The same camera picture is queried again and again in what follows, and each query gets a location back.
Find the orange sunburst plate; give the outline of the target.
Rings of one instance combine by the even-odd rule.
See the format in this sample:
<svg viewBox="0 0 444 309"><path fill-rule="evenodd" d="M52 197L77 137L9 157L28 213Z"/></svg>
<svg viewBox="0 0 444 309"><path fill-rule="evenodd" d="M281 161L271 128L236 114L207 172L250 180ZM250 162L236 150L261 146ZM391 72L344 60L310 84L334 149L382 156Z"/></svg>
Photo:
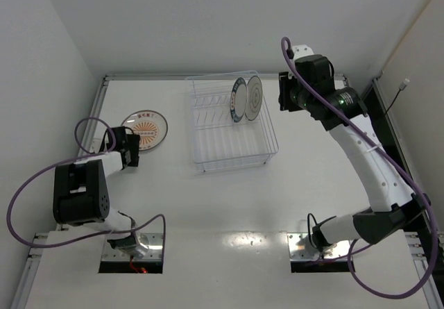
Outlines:
<svg viewBox="0 0 444 309"><path fill-rule="evenodd" d="M154 110L140 110L127 116L122 125L140 136L139 150L150 151L161 144L167 136L169 125L166 118Z"/></svg>

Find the white plate with dark rim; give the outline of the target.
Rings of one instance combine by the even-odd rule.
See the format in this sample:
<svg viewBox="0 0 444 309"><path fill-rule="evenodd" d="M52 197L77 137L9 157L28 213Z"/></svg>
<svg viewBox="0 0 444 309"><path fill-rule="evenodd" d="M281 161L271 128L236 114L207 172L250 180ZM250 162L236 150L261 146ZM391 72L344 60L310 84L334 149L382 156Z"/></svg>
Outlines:
<svg viewBox="0 0 444 309"><path fill-rule="evenodd" d="M252 76L249 79L247 94L246 117L248 121L254 121L259 115L263 99L262 81L258 76Z"/></svg>

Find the green rimmed lettered plate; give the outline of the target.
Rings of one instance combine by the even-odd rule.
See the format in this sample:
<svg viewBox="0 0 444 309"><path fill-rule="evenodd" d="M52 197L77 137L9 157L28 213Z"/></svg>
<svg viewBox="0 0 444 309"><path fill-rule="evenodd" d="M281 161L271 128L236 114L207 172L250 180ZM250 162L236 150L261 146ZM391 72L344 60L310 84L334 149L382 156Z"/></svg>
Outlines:
<svg viewBox="0 0 444 309"><path fill-rule="evenodd" d="M244 78L238 78L230 95L230 114L234 123L239 123L246 111L247 83Z"/></svg>

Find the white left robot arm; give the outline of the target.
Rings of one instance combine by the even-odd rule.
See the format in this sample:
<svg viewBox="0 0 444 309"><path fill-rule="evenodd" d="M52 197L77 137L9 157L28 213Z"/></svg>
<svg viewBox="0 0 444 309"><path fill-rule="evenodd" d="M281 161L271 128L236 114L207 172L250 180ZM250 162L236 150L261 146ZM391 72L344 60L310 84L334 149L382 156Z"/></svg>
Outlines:
<svg viewBox="0 0 444 309"><path fill-rule="evenodd" d="M107 135L101 151L108 152L55 168L53 216L58 224L104 232L112 249L141 259L148 244L135 229L135 220L111 207L107 187L109 176L139 165L140 136L125 126Z"/></svg>

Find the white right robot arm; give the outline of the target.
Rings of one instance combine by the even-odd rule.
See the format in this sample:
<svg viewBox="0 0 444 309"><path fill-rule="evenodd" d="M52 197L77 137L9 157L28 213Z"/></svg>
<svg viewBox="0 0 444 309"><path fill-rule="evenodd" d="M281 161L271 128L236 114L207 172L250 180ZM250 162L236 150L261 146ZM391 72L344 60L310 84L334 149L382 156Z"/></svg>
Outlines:
<svg viewBox="0 0 444 309"><path fill-rule="evenodd" d="M290 72L279 74L282 111L306 110L343 149L366 191L369 207L355 214L330 217L316 224L310 244L319 251L343 240L363 239L377 244L409 225L424 203L381 153L367 109L352 87L336 88L332 63L319 54L294 56L296 71L318 94L345 117L343 121L320 102Z"/></svg>

